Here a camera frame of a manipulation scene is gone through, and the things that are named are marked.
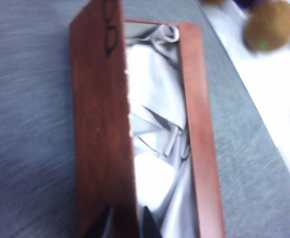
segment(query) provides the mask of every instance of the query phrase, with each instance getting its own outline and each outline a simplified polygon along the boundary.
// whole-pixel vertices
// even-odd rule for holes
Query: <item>reddish-brown wood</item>
[[[94,0],[71,23],[79,237],[107,205],[120,236],[138,237],[121,7]]]
[[[202,31],[180,23],[180,52],[201,238],[225,237]]]
[[[146,24],[165,24],[165,25],[177,25],[176,23],[167,22],[167,21],[150,21],[150,20],[141,20],[141,19],[134,19],[134,18],[126,18],[125,22],[134,22],[134,23],[146,23]]]

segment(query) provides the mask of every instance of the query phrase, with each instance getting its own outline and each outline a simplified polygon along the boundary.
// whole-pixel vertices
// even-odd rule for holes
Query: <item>white satin lining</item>
[[[163,238],[197,238],[178,40],[178,28],[167,25],[142,38],[127,39],[129,100],[137,117],[136,186],[139,205],[149,208]]]

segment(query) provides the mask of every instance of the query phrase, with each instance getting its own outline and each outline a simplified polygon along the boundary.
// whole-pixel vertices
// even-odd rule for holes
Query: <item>gray fabric surface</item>
[[[0,0],[0,238],[75,235],[68,29],[86,2]],[[290,175],[199,5],[126,0],[125,13],[204,26],[227,237],[290,238]]]

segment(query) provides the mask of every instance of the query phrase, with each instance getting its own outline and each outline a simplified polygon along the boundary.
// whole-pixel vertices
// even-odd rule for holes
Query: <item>kiwi fruit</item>
[[[262,3],[253,9],[244,32],[254,51],[273,51],[290,41],[290,4],[283,0]]]

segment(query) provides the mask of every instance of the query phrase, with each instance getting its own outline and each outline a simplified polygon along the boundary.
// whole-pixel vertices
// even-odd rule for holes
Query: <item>wooden frame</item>
[[[222,238],[202,31],[190,23],[178,27],[200,237]],[[124,35],[120,0],[94,0],[71,23],[79,237],[109,205],[117,237],[139,235]]]

